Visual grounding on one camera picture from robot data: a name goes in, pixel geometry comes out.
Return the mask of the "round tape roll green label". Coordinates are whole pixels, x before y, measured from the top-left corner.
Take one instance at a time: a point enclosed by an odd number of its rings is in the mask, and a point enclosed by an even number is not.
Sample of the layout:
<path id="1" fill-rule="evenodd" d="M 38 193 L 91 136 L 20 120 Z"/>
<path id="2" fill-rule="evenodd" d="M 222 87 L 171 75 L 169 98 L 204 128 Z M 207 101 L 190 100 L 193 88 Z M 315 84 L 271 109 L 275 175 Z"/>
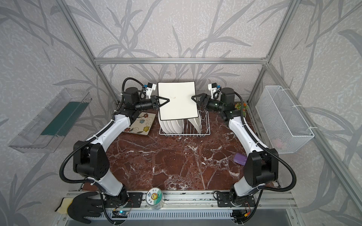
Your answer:
<path id="1" fill-rule="evenodd" d="M 153 210 L 159 210 L 165 203 L 163 192 L 160 188 L 154 187 L 146 194 L 146 203 Z"/>

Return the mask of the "square white plate black rim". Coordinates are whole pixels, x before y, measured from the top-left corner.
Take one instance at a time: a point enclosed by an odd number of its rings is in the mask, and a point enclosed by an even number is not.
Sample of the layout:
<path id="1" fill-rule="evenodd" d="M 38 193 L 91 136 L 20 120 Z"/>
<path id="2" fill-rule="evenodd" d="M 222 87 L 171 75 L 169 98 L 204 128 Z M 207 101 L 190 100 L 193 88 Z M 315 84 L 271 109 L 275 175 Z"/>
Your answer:
<path id="1" fill-rule="evenodd" d="M 195 82 L 158 82 L 158 96 L 169 99 L 159 108 L 160 120 L 191 119 L 199 116 L 191 97 L 196 95 Z"/>

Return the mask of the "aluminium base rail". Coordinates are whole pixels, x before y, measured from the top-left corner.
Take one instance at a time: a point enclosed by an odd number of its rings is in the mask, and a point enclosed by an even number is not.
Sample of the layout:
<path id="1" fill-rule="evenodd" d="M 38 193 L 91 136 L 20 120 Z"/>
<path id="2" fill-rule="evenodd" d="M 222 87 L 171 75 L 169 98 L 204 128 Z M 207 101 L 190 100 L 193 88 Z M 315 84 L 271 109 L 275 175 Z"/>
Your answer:
<path id="1" fill-rule="evenodd" d="M 112 220 L 112 225 L 126 225 L 141 220 L 226 220 L 233 225 L 247 223 L 256 226 L 303 226 L 300 211 L 291 192 L 248 196 L 241 206 L 230 201 L 229 191 L 176 191 L 162 190 L 165 203 L 159 210 L 151 209 L 146 203 L 148 191 L 130 191 L 127 204 L 117 206 L 105 199 L 106 213 L 98 218 L 90 217 L 92 225 L 101 225 Z M 113 210 L 129 210 L 128 218 L 112 218 Z"/>

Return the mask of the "clear plastic wall shelf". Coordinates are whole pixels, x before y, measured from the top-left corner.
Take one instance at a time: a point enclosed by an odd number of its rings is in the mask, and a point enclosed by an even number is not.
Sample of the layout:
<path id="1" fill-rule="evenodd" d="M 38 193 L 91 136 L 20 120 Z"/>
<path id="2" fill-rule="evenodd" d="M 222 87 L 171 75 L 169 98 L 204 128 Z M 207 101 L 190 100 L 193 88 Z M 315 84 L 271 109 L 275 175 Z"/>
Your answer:
<path id="1" fill-rule="evenodd" d="M 64 88 L 10 143 L 21 153 L 53 153 L 92 101 L 85 90 Z"/>

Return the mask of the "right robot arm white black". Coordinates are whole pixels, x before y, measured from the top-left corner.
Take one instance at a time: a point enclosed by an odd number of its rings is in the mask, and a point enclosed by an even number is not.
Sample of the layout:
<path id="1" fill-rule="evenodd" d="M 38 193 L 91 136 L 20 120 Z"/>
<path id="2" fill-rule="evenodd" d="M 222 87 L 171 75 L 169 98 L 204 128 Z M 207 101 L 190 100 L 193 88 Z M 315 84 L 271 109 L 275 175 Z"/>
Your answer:
<path id="1" fill-rule="evenodd" d="M 232 88 L 221 88 L 212 95 L 202 93 L 191 98 L 203 109 L 218 113 L 236 135 L 246 152 L 244 175 L 230 190 L 230 201 L 234 206 L 241 206 L 248 196 L 257 192 L 264 190 L 286 192 L 297 184 L 297 176 L 292 167 L 279 157 L 276 149 L 268 148 L 257 137 L 248 125 L 243 115 L 243 109 L 236 108 L 235 98 L 240 97 L 240 94 Z M 291 174 L 291 183 L 282 188 L 268 187 L 268 183 L 278 179 L 280 164 Z"/>

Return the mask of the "square floral plate black rim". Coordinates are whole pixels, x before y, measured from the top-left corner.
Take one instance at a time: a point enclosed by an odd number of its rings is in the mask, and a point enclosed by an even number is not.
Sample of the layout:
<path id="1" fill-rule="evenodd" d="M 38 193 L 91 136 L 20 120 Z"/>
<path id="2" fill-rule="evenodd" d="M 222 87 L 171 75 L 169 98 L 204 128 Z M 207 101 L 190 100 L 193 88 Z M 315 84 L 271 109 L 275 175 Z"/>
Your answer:
<path id="1" fill-rule="evenodd" d="M 135 122 L 124 130 L 126 133 L 148 135 L 155 120 L 156 114 L 141 112 Z"/>

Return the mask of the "black glove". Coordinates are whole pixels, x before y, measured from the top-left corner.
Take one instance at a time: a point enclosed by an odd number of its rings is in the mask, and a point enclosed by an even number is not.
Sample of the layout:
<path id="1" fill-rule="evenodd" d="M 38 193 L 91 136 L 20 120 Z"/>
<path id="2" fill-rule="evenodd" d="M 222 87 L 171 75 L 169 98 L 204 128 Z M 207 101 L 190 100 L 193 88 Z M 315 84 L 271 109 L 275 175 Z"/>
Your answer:
<path id="1" fill-rule="evenodd" d="M 86 217 L 100 217 L 104 212 L 102 201 L 91 198 L 97 195 L 99 195 L 98 192 L 87 192 L 76 196 L 67 209 L 69 217 L 84 224 L 91 223 L 91 220 Z"/>

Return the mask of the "yellow sponge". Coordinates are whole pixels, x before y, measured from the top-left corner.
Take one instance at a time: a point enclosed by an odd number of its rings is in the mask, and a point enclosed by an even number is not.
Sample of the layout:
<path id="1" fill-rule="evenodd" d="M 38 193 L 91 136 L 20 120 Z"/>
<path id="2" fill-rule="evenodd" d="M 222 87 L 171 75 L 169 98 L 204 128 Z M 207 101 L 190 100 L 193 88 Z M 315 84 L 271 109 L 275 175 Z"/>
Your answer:
<path id="1" fill-rule="evenodd" d="M 67 210 L 72 202 L 73 198 L 63 198 L 60 205 L 56 208 L 55 212 L 59 214 L 67 214 Z"/>

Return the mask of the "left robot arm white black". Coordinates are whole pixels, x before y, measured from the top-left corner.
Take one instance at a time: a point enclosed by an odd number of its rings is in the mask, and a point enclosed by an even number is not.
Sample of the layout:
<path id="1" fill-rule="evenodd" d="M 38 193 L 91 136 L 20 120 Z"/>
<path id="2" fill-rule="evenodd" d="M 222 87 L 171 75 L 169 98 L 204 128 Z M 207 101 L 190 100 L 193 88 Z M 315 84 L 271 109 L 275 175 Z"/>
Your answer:
<path id="1" fill-rule="evenodd" d="M 74 144 L 73 151 L 65 158 L 59 169 L 62 181 L 69 184 L 91 183 L 97 186 L 101 196 L 118 205 L 128 201 L 125 186 L 112 174 L 106 151 L 112 142 L 138 118 L 141 112 L 157 110 L 170 100 L 155 96 L 156 85 L 148 83 L 141 89 L 126 88 L 132 78 L 122 84 L 122 99 L 110 122 L 86 141 Z"/>

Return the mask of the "left green circuit board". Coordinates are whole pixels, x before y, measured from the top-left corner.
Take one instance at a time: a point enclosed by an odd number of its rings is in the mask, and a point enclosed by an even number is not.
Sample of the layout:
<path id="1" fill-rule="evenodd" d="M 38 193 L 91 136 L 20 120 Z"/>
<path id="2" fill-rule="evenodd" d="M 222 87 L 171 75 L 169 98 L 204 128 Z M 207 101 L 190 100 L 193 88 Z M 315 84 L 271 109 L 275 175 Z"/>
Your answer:
<path id="1" fill-rule="evenodd" d="M 112 211 L 112 218 L 128 218 L 129 210 L 113 210 Z"/>

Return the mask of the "round white plate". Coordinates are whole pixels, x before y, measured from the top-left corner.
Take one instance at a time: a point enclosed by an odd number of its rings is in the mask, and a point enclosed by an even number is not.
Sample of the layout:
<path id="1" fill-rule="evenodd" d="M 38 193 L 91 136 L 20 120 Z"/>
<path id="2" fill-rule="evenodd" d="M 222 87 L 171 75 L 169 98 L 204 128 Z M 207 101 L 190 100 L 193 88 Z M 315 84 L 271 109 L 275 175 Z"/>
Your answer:
<path id="1" fill-rule="evenodd" d="M 172 121 L 167 121 L 167 123 L 168 123 L 168 126 L 169 126 L 169 128 L 170 128 L 170 131 L 171 131 L 173 134 L 175 134 L 176 131 L 175 131 L 174 128 L 173 128 Z"/>
<path id="2" fill-rule="evenodd" d="M 164 124 L 163 124 L 163 121 L 160 120 L 160 118 L 158 117 L 158 121 L 159 121 L 159 124 L 160 124 L 160 130 L 161 130 L 161 133 L 162 134 L 165 134 L 166 131 L 164 130 Z"/>
<path id="3" fill-rule="evenodd" d="M 173 128 L 176 134 L 182 134 L 184 131 L 184 120 L 173 120 L 172 122 Z"/>
<path id="4" fill-rule="evenodd" d="M 166 130 L 167 130 L 167 134 L 171 134 L 172 131 L 170 130 L 170 127 L 169 127 L 169 125 L 168 125 L 168 122 L 167 122 L 167 121 L 163 121 L 163 124 L 165 125 L 165 128 L 166 128 Z"/>

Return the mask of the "pink object in basket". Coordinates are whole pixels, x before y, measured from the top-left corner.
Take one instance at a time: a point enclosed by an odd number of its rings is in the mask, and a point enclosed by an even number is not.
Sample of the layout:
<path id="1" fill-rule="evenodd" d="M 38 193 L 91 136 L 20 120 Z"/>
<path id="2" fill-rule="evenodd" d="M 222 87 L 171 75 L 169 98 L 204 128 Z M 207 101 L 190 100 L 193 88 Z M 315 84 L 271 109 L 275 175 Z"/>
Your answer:
<path id="1" fill-rule="evenodd" d="M 275 149 L 278 149 L 278 150 L 283 150 L 283 149 L 284 149 L 284 142 L 283 142 L 281 139 L 279 139 L 279 138 L 274 139 L 274 140 L 272 141 L 272 144 L 273 144 L 273 147 L 274 147 Z"/>

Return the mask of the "white mesh wall basket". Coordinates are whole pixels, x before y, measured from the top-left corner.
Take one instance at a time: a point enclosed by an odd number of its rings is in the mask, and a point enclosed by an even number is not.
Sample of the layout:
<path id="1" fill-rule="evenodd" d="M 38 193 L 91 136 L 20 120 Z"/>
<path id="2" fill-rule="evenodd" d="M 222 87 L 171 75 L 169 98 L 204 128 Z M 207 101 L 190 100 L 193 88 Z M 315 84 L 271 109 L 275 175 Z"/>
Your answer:
<path id="1" fill-rule="evenodd" d="M 265 86 L 256 111 L 271 146 L 277 138 L 284 142 L 283 150 L 276 149 L 278 153 L 295 153 L 314 138 L 312 128 L 301 115 L 298 105 L 293 103 L 282 86 Z"/>

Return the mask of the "white pot artificial flowers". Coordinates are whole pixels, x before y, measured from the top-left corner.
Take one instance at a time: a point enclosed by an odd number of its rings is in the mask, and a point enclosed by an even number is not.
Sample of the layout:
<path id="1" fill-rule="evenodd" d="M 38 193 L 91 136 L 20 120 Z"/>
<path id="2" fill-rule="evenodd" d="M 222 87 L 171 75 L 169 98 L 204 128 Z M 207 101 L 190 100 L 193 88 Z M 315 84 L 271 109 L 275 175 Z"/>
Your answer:
<path id="1" fill-rule="evenodd" d="M 248 110 L 248 105 L 245 102 L 243 102 L 243 103 L 237 102 L 235 104 L 235 108 L 240 110 L 240 111 L 243 110 L 243 112 L 246 112 Z"/>

